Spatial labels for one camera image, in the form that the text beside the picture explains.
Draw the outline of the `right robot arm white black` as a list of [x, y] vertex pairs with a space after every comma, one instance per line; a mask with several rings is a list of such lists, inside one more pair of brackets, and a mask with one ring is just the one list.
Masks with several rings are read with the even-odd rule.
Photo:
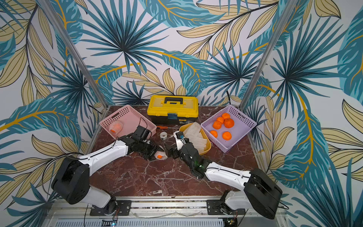
[[212, 205], [218, 212], [232, 215], [253, 209], [265, 218], [275, 218], [282, 190], [264, 171], [258, 168], [243, 171], [219, 165], [200, 156], [191, 143], [167, 146], [167, 155], [181, 159], [199, 180], [223, 183], [238, 190], [226, 190], [218, 203]]

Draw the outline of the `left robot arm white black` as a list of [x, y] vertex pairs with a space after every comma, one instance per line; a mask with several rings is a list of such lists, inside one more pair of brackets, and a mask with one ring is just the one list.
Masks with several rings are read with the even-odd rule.
[[106, 215], [117, 210], [116, 198], [108, 192], [91, 186], [90, 177], [100, 168], [121, 157], [139, 153], [145, 160], [165, 160], [163, 148], [149, 140], [150, 130], [138, 126], [134, 133], [116, 138], [110, 145], [79, 158], [65, 158], [51, 188], [69, 204], [79, 202], [100, 208]]

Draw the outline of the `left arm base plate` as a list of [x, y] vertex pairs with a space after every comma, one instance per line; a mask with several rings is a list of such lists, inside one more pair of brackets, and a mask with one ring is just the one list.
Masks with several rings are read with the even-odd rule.
[[92, 206], [90, 216], [128, 216], [131, 208], [131, 200], [110, 201], [104, 208]]

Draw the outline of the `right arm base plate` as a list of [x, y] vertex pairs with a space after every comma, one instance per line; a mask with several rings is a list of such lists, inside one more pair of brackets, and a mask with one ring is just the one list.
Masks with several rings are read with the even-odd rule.
[[244, 215], [246, 209], [233, 210], [220, 200], [207, 200], [208, 215]]

